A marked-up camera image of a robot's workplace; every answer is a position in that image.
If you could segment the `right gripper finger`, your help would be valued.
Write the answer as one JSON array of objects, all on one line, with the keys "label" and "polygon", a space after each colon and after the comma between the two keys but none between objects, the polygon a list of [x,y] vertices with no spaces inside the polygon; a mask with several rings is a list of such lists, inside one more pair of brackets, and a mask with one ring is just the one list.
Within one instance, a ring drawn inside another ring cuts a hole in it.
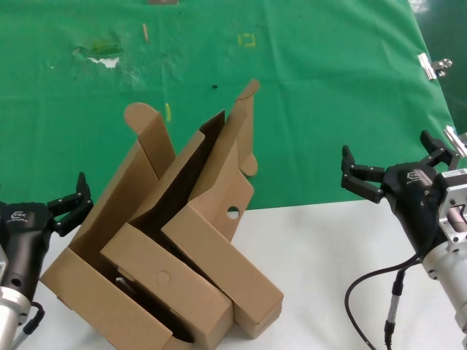
[{"label": "right gripper finger", "polygon": [[436,139],[427,130],[423,130],[420,134],[420,141],[428,153],[420,161],[422,164],[435,167],[440,163],[444,163],[449,170],[458,168],[459,154],[450,149],[441,139]]},{"label": "right gripper finger", "polygon": [[341,187],[373,203],[379,203],[384,196],[380,185],[385,169],[355,163],[347,145],[342,147]]}]

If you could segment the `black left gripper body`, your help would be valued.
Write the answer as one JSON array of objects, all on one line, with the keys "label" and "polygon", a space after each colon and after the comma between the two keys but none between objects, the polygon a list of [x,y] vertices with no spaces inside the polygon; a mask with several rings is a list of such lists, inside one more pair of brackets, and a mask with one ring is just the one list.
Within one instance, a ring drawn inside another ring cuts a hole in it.
[{"label": "black left gripper body", "polygon": [[34,296],[52,232],[53,215],[45,204],[1,203],[1,247],[8,260],[3,287]]}]

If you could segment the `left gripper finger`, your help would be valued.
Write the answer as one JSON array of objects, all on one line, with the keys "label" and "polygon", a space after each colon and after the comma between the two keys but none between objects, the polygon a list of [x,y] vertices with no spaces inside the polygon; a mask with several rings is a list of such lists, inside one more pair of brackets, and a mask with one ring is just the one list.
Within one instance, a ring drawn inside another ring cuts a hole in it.
[{"label": "left gripper finger", "polygon": [[74,194],[48,202],[47,208],[54,217],[53,230],[59,236],[66,236],[81,225],[93,208],[85,173],[79,173]]}]

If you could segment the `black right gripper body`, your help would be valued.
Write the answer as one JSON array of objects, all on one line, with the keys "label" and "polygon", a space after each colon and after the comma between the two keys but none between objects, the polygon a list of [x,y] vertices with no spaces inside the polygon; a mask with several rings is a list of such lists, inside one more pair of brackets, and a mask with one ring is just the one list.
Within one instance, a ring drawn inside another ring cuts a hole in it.
[{"label": "black right gripper body", "polygon": [[432,188],[435,168],[402,163],[386,169],[382,189],[416,253],[426,256],[446,241],[439,228],[441,194]]}]

